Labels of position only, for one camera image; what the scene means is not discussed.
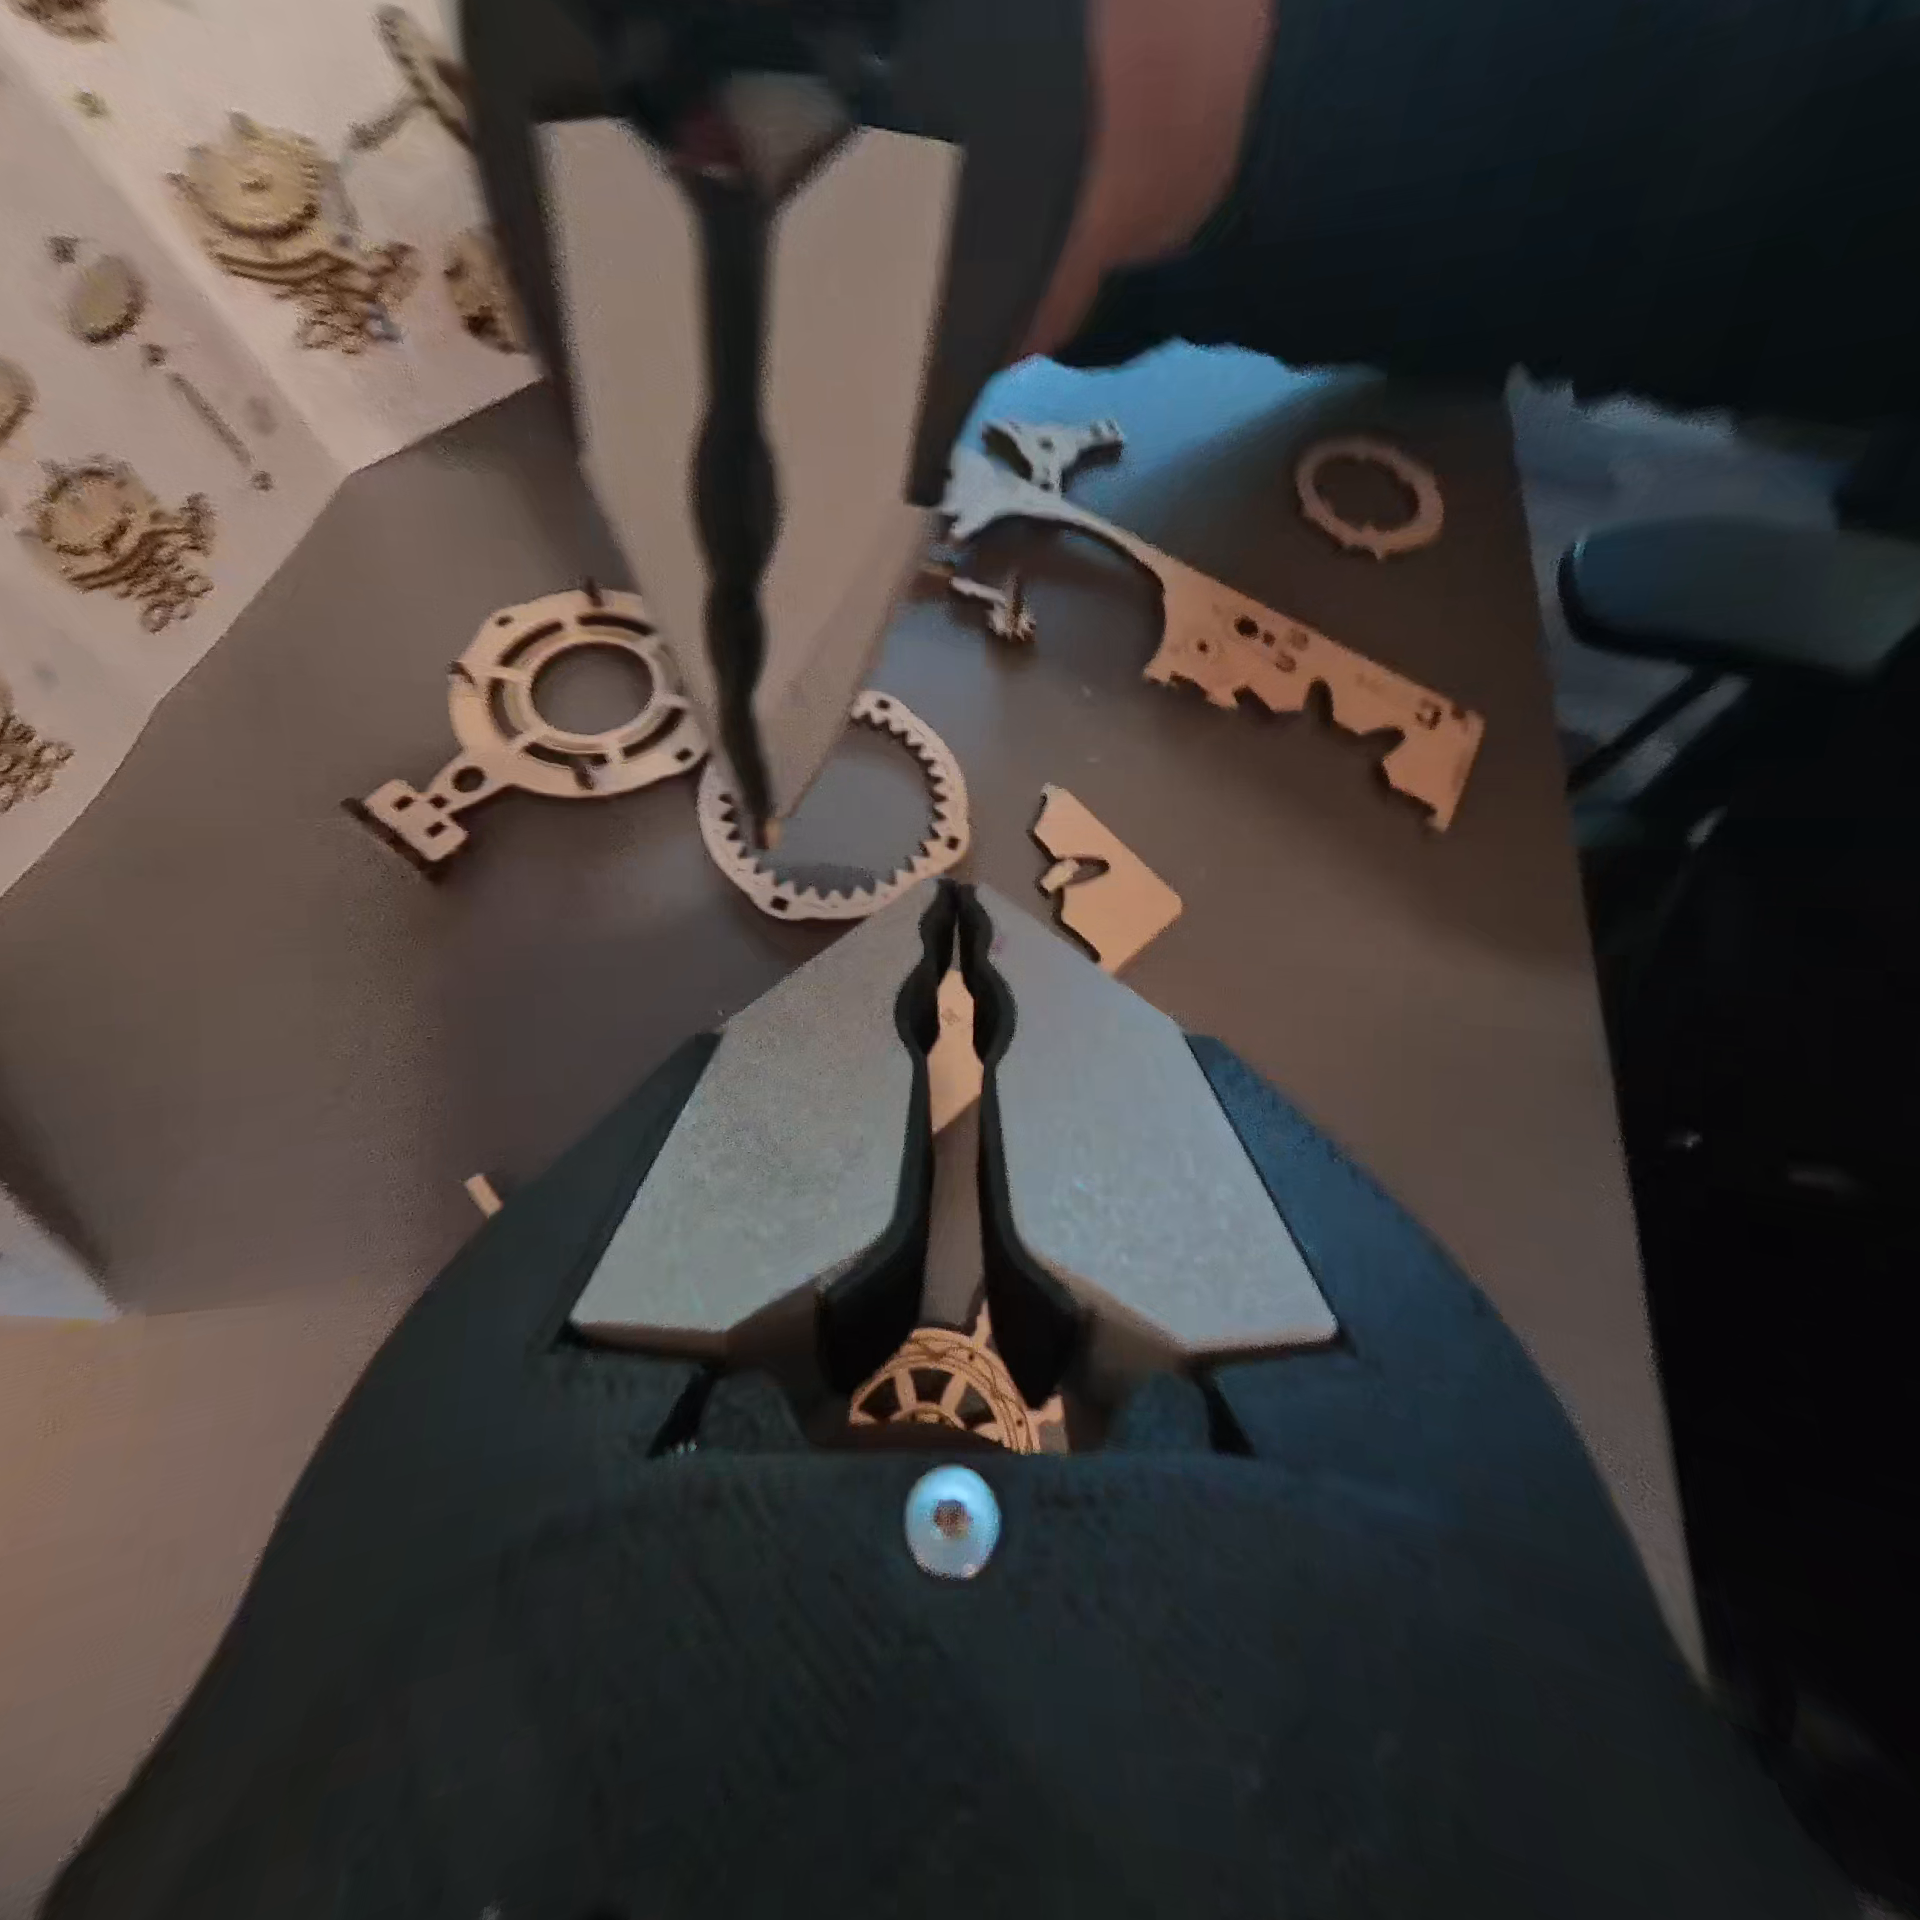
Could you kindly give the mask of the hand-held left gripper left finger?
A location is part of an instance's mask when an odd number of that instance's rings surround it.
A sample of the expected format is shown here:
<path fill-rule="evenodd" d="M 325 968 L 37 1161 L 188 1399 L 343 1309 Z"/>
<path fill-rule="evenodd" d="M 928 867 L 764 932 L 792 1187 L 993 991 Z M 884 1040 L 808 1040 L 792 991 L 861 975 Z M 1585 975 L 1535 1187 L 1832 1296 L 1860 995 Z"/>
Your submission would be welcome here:
<path fill-rule="evenodd" d="M 953 881 L 920 881 L 723 1029 L 570 1309 L 579 1336 L 834 1393 L 905 1342 L 955 911 Z"/>

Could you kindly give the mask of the person's right forearm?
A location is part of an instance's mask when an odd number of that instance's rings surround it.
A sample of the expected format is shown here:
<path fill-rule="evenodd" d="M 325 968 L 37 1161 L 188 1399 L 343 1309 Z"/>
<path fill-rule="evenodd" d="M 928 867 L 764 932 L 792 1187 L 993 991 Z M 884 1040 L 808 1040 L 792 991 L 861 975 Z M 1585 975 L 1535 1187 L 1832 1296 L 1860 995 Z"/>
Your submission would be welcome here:
<path fill-rule="evenodd" d="M 1057 353 L 1107 280 L 1177 256 L 1227 196 L 1273 3 L 1092 3 L 1090 133 L 1067 237 L 1018 357 Z"/>

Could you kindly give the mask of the long wooden scrap sheet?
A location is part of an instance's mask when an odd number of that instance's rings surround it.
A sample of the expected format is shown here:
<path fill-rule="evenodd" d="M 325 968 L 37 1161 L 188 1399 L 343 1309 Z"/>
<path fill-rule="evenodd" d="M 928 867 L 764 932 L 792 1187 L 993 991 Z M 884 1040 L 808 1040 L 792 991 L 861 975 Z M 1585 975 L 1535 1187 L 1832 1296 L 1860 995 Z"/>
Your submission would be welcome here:
<path fill-rule="evenodd" d="M 1193 688 L 1233 710 L 1244 700 L 1275 716 L 1327 700 L 1335 729 L 1388 736 L 1380 779 L 1417 805 L 1432 829 L 1451 828 L 1481 751 L 1483 717 L 1399 670 L 1257 603 L 1153 541 L 1073 500 L 1067 475 L 1120 448 L 1114 421 L 1089 425 L 993 421 L 986 448 L 961 446 L 943 499 L 948 539 L 968 543 L 1003 520 L 1045 524 L 1130 560 L 1160 589 L 1162 637 L 1143 676 Z"/>

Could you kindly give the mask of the wooden round frame with stem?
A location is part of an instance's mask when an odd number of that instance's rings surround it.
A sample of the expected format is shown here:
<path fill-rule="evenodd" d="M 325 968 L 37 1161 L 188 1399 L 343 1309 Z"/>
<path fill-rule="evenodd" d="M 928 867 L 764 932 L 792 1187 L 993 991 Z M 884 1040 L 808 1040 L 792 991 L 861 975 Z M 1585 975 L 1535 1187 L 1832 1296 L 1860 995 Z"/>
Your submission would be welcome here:
<path fill-rule="evenodd" d="M 643 675 L 634 716 L 580 729 L 541 709 L 539 684 L 577 656 Z M 425 876 L 468 845 L 468 816 L 495 799 L 621 799 L 696 775 L 708 757 L 644 598 L 600 582 L 492 612 L 448 668 L 448 724 L 455 751 L 428 783 L 391 779 L 348 803 L 357 822 Z"/>

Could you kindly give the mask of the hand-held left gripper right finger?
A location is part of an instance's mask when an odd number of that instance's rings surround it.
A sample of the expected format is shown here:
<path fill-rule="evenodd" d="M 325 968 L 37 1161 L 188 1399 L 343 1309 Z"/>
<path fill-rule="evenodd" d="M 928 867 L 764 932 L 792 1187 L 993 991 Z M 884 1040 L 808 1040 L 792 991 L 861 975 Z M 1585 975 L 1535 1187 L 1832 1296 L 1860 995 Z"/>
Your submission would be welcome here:
<path fill-rule="evenodd" d="M 1322 1350 L 1337 1317 L 1186 1033 L 987 887 L 955 892 L 999 1355 L 1028 1400 Z"/>

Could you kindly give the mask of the small wooden scrap sheet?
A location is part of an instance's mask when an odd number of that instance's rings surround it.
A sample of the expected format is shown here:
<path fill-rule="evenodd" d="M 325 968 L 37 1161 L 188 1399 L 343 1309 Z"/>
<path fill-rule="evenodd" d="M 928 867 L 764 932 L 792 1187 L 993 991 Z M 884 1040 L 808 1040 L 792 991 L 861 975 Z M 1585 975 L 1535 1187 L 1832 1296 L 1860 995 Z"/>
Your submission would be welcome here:
<path fill-rule="evenodd" d="M 1057 927 L 1109 975 L 1130 966 L 1181 917 L 1185 902 L 1173 887 L 1071 789 L 1043 785 L 1031 837 L 1047 859 L 1045 870 L 1057 856 L 1073 855 L 1111 863 L 1104 877 L 1087 880 L 1063 895 L 1041 892 Z M 957 957 L 943 977 L 937 1012 L 939 1033 L 928 1054 L 928 1117 L 936 1135 L 979 1103 L 986 1083 L 977 1006 Z"/>

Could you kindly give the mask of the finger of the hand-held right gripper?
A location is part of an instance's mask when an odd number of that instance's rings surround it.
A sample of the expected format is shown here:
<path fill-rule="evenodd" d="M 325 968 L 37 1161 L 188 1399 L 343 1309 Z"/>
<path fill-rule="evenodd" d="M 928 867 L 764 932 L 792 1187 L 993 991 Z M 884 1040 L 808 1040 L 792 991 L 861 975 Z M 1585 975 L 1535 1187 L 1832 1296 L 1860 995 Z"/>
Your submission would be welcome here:
<path fill-rule="evenodd" d="M 759 421 L 778 539 L 753 720 L 778 822 L 825 768 L 928 536 L 909 494 L 961 171 L 946 141 L 865 128 L 775 216 Z"/>
<path fill-rule="evenodd" d="M 764 835 L 771 193 L 636 128 L 539 128 L 537 159 L 593 495 Z"/>

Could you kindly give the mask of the printed assembly instruction sheet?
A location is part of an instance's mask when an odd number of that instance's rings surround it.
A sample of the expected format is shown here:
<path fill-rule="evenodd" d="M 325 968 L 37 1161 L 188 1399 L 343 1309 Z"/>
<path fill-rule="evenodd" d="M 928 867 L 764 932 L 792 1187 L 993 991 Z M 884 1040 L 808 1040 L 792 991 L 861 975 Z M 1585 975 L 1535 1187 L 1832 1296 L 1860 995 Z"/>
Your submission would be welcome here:
<path fill-rule="evenodd" d="M 4 887 L 348 477 L 539 380 L 455 4 L 4 4 Z"/>

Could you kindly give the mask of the dark office chair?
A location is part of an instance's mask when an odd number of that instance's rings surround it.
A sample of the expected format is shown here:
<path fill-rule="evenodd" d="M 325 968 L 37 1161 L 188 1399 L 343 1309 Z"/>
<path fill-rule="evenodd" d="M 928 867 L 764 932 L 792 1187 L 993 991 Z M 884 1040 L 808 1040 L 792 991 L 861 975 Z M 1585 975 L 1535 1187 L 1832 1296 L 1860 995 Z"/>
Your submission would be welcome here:
<path fill-rule="evenodd" d="M 1577 643 L 1682 679 L 1568 768 L 1593 790 L 1724 681 L 1757 692 L 1872 681 L 1919 622 L 1919 422 L 1876 427 L 1834 528 L 1741 516 L 1641 518 L 1575 539 L 1555 569 Z"/>

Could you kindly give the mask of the wooden inner-toothed ring gear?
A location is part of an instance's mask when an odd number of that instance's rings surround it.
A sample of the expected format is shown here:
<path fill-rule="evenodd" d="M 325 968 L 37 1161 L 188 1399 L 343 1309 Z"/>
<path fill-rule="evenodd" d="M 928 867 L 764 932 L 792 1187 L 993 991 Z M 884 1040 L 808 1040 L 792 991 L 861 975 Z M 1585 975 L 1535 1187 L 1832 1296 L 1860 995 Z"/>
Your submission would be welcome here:
<path fill-rule="evenodd" d="M 699 772 L 696 819 L 708 862 L 769 919 L 866 921 L 916 884 L 951 873 L 971 848 L 969 783 L 961 758 L 936 729 L 897 695 L 879 688 L 856 697 L 848 721 L 853 729 L 890 736 L 916 764 L 925 785 L 925 829 L 913 855 L 883 876 L 857 870 L 847 884 L 783 876 L 765 852 L 749 845 L 746 806 L 724 764 L 708 757 Z"/>

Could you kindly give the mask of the wooden spoked wheel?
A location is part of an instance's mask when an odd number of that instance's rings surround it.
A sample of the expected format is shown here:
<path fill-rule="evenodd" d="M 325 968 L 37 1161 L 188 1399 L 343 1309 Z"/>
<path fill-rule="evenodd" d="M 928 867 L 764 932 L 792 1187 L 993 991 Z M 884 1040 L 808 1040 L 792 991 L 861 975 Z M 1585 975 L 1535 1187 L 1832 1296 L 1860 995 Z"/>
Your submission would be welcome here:
<path fill-rule="evenodd" d="M 981 1304 L 964 1327 L 924 1325 L 856 1390 L 848 1425 L 932 1425 L 1012 1453 L 1067 1453 L 1066 1403 L 1026 1403 Z"/>

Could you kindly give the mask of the person's dark clothing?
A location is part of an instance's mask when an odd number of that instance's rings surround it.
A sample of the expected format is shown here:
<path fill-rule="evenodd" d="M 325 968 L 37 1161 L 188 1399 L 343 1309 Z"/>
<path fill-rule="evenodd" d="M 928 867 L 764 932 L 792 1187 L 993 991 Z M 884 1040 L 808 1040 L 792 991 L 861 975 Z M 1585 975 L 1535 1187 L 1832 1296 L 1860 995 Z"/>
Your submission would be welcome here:
<path fill-rule="evenodd" d="M 1819 425 L 1916 411 L 1916 4 L 1264 4 L 1236 174 L 1063 360 L 1167 344 Z"/>

